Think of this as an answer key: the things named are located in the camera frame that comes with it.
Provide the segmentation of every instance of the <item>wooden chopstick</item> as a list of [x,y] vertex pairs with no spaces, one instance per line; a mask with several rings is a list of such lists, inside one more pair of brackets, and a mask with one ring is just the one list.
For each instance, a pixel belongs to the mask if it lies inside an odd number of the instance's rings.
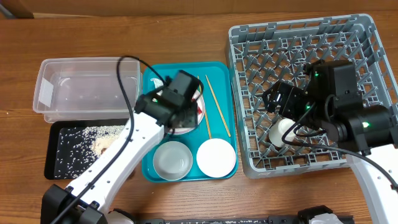
[[221,119],[223,120],[225,130],[228,133],[228,137],[231,137],[231,133],[229,132],[228,126],[226,125],[223,113],[221,112],[220,106],[218,105],[217,98],[216,98],[216,95],[214,94],[213,88],[211,87],[209,78],[207,77],[207,75],[205,75],[205,76],[206,76],[206,79],[207,79],[207,83],[209,84],[211,94],[213,95],[214,101],[216,102],[216,105],[217,105],[217,108],[218,108],[218,112],[220,113]]
[[207,133],[209,133],[209,139],[211,139],[211,131],[210,131],[210,126],[209,126],[209,120],[207,119],[207,113],[206,113],[206,108],[203,107],[204,113],[205,113],[205,119],[206,119],[206,125],[207,125]]

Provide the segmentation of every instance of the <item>white cup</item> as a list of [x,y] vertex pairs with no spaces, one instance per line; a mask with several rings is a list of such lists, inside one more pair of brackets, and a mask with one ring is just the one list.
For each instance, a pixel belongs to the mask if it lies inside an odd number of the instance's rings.
[[[283,147],[285,143],[282,141],[282,136],[294,123],[294,121],[288,118],[277,121],[276,124],[270,128],[268,133],[271,143],[273,143],[274,146]],[[295,137],[296,135],[292,130],[290,133],[287,134],[286,140],[293,141]]]

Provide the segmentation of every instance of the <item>plastic dish rack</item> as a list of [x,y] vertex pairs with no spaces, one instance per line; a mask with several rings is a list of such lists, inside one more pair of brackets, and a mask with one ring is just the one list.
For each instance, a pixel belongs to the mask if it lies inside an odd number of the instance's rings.
[[[277,80],[305,87],[306,63],[319,59],[354,62],[364,106],[383,105],[397,121],[397,83],[369,15],[234,26],[229,30],[228,50],[243,171],[249,178],[347,167],[345,157],[338,152],[277,148],[268,140],[269,128],[282,117],[265,110],[261,95]],[[306,134],[312,130],[302,128],[299,132]],[[298,141],[336,145],[326,135]]]

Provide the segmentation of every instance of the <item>green light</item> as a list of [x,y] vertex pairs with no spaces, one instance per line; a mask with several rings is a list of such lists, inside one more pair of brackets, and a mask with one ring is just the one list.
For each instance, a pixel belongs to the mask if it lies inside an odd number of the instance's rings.
[[367,128],[367,127],[369,127],[371,124],[369,124],[368,122],[362,122],[362,126],[364,127],[364,128]]

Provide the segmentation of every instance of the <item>blue plastic tray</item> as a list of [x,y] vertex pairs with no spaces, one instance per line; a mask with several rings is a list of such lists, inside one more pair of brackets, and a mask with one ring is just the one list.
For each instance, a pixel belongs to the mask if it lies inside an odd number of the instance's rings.
[[[218,179],[227,179],[232,177],[238,169],[238,154],[236,152],[236,136],[235,136],[235,122],[234,122],[234,110],[233,110],[233,99],[231,91],[231,80],[229,77],[227,67],[221,62],[195,62],[195,63],[173,63],[173,64],[160,64],[154,65],[153,68],[162,76],[170,76],[173,78],[179,70],[184,70],[195,77],[199,76],[205,89],[203,91],[203,97],[205,99],[205,106],[207,110],[207,117],[210,123],[211,137],[221,138],[228,141],[235,150],[236,153],[236,165],[235,168],[227,176]],[[218,112],[216,103],[211,94],[205,75],[209,78],[213,91],[217,97],[218,104],[223,112],[224,119],[228,125],[228,129],[231,133],[231,137],[225,130],[223,121]],[[156,78],[156,75],[152,73],[148,68],[145,70],[143,75],[143,87],[144,93],[151,91],[155,88],[154,82],[151,78]],[[174,135],[168,141],[179,141],[184,143],[192,152],[193,165],[191,171],[187,176],[178,181],[191,181],[191,180],[212,180],[216,178],[208,177],[202,171],[200,171],[197,164],[197,151],[199,146],[208,140],[209,135],[206,127],[206,120],[203,119],[199,127],[196,130],[191,131],[187,134]],[[169,182],[160,178],[153,166],[153,159],[156,146],[151,150],[142,160],[142,173],[144,177],[151,182]]]

